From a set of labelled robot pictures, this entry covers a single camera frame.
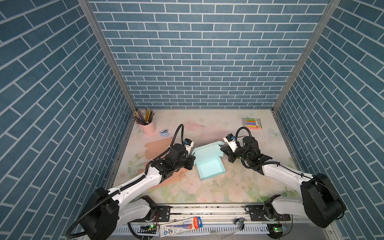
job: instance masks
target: blue brick wallpaper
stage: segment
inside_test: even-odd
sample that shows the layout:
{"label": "blue brick wallpaper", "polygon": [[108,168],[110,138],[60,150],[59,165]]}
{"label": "blue brick wallpaper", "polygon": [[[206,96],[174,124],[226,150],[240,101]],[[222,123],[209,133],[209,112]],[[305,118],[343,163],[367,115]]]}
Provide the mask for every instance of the blue brick wallpaper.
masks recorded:
{"label": "blue brick wallpaper", "polygon": [[342,0],[278,109],[301,165],[347,205],[345,239],[382,240],[384,1]]}
{"label": "blue brick wallpaper", "polygon": [[328,0],[91,0],[138,106],[271,108]]}
{"label": "blue brick wallpaper", "polygon": [[0,239],[63,238],[129,114],[76,0],[0,1]]}

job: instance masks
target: pink cup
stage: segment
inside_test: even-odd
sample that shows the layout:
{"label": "pink cup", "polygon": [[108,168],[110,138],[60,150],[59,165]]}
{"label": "pink cup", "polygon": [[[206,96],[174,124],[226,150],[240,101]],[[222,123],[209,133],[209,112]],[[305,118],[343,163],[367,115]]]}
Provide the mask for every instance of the pink cup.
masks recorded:
{"label": "pink cup", "polygon": [[156,132],[156,126],[155,122],[152,120],[152,122],[148,125],[139,125],[141,130],[143,130],[145,135],[153,135]]}

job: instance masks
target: floral table surface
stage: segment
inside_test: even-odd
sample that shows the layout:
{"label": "floral table surface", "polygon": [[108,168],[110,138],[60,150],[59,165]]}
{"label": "floral table surface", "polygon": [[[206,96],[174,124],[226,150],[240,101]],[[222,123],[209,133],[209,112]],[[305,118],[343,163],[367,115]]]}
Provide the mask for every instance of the floral table surface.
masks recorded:
{"label": "floral table surface", "polygon": [[[235,134],[242,126],[243,117],[260,118],[262,130],[251,129],[251,133],[258,141],[261,153],[284,165],[296,168],[269,110],[199,109],[155,112],[157,133],[146,136],[137,125],[134,126],[114,186],[125,183],[144,168],[144,162],[148,161],[144,156],[146,143],[166,138],[159,134],[163,129],[169,129],[172,137],[180,123],[184,124],[184,138],[191,139],[194,141],[194,147],[199,147],[223,141],[223,137],[229,133]],[[179,131],[176,142],[180,141],[180,134]],[[240,135],[246,134],[244,130],[240,132]],[[298,196],[298,192],[274,178],[244,168],[239,159],[230,163],[228,157],[224,155],[222,162],[226,169],[224,174],[201,181],[197,168],[194,167],[186,172],[185,178],[181,181],[149,189],[142,195],[149,195],[157,203],[262,202],[274,194]]]}

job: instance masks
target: bundle of pencils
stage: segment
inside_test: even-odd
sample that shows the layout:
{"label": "bundle of pencils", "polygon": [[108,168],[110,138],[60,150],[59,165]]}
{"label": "bundle of pencils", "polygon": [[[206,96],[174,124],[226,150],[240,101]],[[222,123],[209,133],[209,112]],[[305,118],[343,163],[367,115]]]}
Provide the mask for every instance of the bundle of pencils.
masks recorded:
{"label": "bundle of pencils", "polygon": [[153,115],[155,115],[155,113],[149,108],[145,109],[145,115],[143,115],[142,111],[137,108],[136,111],[133,112],[132,118],[137,124],[148,125],[152,122]]}

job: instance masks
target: pink bucket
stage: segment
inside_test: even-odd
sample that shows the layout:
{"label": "pink bucket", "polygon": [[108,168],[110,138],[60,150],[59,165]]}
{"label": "pink bucket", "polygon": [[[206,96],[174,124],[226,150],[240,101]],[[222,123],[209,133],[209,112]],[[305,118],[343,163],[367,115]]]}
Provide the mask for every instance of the pink bucket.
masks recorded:
{"label": "pink bucket", "polygon": [[141,130],[143,130],[145,135],[153,135],[156,132],[156,126],[154,121],[152,121],[148,125],[139,125],[139,127],[141,128]]}

